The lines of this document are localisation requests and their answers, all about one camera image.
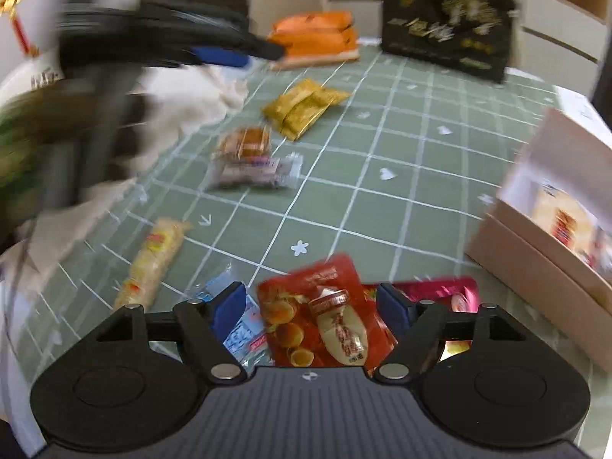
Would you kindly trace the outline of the black gift box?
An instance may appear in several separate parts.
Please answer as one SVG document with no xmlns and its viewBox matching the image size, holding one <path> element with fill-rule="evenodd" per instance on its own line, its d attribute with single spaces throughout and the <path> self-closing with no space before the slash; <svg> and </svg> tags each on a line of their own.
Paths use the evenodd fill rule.
<svg viewBox="0 0 612 459">
<path fill-rule="evenodd" d="M 514 0 L 383 0 L 381 48 L 501 84 L 518 15 Z"/>
</svg>

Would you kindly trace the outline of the yellow snack packet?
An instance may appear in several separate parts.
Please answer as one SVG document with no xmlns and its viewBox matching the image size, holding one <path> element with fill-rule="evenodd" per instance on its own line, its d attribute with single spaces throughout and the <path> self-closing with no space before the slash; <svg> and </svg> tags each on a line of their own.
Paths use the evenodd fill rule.
<svg viewBox="0 0 612 459">
<path fill-rule="evenodd" d="M 261 112 L 277 132 L 297 141 L 313 127 L 326 111 L 352 96 L 306 78 L 265 105 Z"/>
</svg>

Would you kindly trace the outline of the blue white snack packet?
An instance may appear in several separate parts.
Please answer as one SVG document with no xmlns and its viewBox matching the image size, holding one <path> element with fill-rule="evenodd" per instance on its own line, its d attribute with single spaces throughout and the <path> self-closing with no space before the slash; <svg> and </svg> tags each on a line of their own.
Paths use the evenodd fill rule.
<svg viewBox="0 0 612 459">
<path fill-rule="evenodd" d="M 212 269 L 203 269 L 188 296 L 212 303 L 236 282 L 241 287 L 222 304 L 216 317 L 221 321 L 221 327 L 214 331 L 230 354 L 251 373 L 256 366 L 272 366 L 274 363 L 259 306 L 242 281 L 236 263 L 226 261 Z"/>
</svg>

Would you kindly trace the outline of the long rice cracker pack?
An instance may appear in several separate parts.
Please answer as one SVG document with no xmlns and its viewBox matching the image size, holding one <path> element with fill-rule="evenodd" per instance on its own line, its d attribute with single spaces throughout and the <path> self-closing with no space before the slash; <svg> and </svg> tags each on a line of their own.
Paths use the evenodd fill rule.
<svg viewBox="0 0 612 459">
<path fill-rule="evenodd" d="M 121 284 L 114 311 L 129 304 L 141 304 L 147 311 L 153 305 L 161 282 L 190 228 L 191 225 L 185 221 L 156 220 Z"/>
</svg>

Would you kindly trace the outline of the pink storage box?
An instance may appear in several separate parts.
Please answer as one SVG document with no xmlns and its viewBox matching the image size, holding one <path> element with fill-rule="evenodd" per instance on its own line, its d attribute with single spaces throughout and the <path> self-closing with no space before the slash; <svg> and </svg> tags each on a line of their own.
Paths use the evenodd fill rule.
<svg viewBox="0 0 612 459">
<path fill-rule="evenodd" d="M 550 109 L 523 147 L 467 255 L 611 369 L 611 133 Z"/>
</svg>

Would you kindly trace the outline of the magenta fried chicken snack bag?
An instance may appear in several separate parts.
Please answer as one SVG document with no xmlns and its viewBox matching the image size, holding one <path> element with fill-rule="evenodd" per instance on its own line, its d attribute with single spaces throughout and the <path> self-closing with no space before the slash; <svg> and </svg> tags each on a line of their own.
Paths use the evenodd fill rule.
<svg viewBox="0 0 612 459">
<path fill-rule="evenodd" d="M 392 286 L 402 291 L 410 301 L 434 301 L 444 304 L 453 312 L 476 313 L 480 305 L 478 286 L 471 277 L 443 277 L 424 281 L 394 282 Z M 367 296 L 376 299 L 378 284 L 362 284 Z M 440 361 L 471 348 L 471 340 L 446 341 Z"/>
</svg>

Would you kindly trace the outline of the red jujube snack packet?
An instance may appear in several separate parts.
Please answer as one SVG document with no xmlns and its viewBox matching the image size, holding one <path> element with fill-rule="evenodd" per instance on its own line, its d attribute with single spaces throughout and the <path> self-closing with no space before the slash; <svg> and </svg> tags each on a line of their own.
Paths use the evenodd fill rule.
<svg viewBox="0 0 612 459">
<path fill-rule="evenodd" d="M 347 254 L 267 279 L 256 293 L 277 367 L 362 367 L 370 373 L 395 347 Z"/>
</svg>

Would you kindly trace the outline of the white cloth bag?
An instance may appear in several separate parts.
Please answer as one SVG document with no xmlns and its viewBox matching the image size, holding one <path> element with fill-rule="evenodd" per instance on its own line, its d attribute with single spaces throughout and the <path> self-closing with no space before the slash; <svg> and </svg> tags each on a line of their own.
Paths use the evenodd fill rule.
<svg viewBox="0 0 612 459">
<path fill-rule="evenodd" d="M 239 73 L 217 65 L 148 70 L 131 93 L 129 115 L 122 122 L 123 130 L 134 132 L 128 135 L 127 144 L 139 146 L 135 155 L 120 160 L 129 177 L 98 184 L 80 205 L 42 213 L 16 293 L 16 306 L 25 309 L 36 304 L 60 260 L 110 216 L 111 206 L 131 190 L 136 175 L 150 169 L 165 150 L 201 127 L 242 110 L 247 93 L 247 81 Z"/>
</svg>

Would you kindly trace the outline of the orange snack package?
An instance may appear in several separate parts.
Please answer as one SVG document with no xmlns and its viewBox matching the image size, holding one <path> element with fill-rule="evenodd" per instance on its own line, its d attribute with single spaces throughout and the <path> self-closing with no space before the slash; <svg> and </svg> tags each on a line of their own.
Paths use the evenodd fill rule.
<svg viewBox="0 0 612 459">
<path fill-rule="evenodd" d="M 277 21 L 268 41 L 283 46 L 284 56 L 272 70 L 318 67 L 360 58 L 359 35 L 347 10 L 299 13 Z"/>
</svg>

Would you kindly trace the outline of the clear wrapped biscuit packet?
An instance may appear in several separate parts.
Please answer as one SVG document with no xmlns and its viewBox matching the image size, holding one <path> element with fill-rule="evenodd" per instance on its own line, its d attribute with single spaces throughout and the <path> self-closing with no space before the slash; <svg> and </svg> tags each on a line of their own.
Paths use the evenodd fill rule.
<svg viewBox="0 0 612 459">
<path fill-rule="evenodd" d="M 208 165 L 203 187 L 206 190 L 231 187 L 294 189 L 297 187 L 303 162 L 303 155 L 297 152 L 281 158 L 268 155 L 243 160 L 218 158 Z"/>
</svg>

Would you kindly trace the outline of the brown cake packet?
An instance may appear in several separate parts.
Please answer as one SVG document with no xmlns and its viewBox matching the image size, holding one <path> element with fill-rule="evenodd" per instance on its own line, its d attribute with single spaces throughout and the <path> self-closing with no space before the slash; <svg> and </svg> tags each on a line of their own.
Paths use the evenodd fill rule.
<svg viewBox="0 0 612 459">
<path fill-rule="evenodd" d="M 216 155 L 229 160 L 246 160 L 265 156 L 270 151 L 268 127 L 239 127 L 221 136 Z"/>
</svg>

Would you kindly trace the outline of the green grid tablecloth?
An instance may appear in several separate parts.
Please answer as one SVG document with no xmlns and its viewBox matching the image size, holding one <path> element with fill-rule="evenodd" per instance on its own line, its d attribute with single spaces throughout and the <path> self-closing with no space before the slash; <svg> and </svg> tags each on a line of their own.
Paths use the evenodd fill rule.
<svg viewBox="0 0 612 459">
<path fill-rule="evenodd" d="M 262 107 L 309 78 L 344 90 L 298 141 L 271 141 L 273 155 L 300 155 L 289 190 L 209 192 L 204 175 L 218 136 L 261 123 Z M 144 237 L 161 216 L 189 230 L 156 294 L 165 311 L 233 266 L 250 287 L 338 252 L 365 282 L 469 276 L 570 361 L 587 379 L 591 408 L 577 443 L 611 454 L 611 379 L 513 291 L 464 253 L 514 158 L 545 110 L 561 103 L 556 86 L 524 73 L 501 85 L 366 47 L 358 62 L 272 73 L 248 80 L 243 108 L 171 145 L 51 273 L 46 286 L 13 304 L 13 333 L 1 393 L 28 453 L 42 444 L 28 409 L 33 380 L 106 318 Z"/>
</svg>

